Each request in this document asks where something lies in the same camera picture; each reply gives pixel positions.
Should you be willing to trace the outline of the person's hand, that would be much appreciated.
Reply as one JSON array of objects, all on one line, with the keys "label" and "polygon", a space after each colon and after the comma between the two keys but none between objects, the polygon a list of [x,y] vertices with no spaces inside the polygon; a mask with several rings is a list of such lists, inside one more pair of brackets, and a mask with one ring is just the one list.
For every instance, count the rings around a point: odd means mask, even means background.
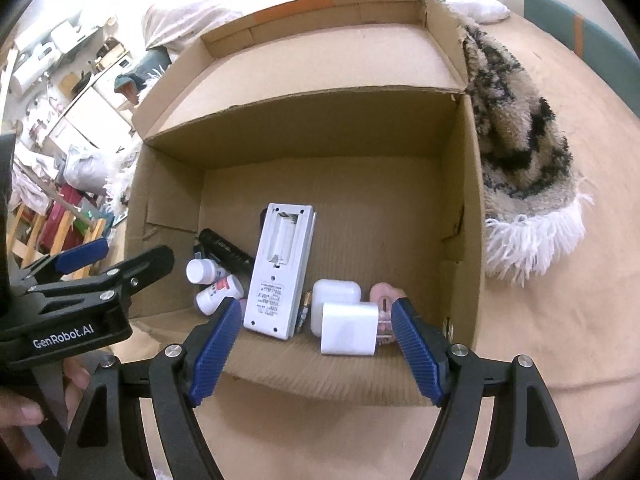
[{"label": "person's hand", "polygon": [[[62,369],[65,376],[67,425],[70,425],[82,394],[89,385],[91,374],[79,358],[66,359]],[[41,424],[43,419],[42,409],[35,401],[10,389],[1,389],[1,441],[16,459],[21,470],[40,469],[44,466],[22,431],[23,427]]]}]

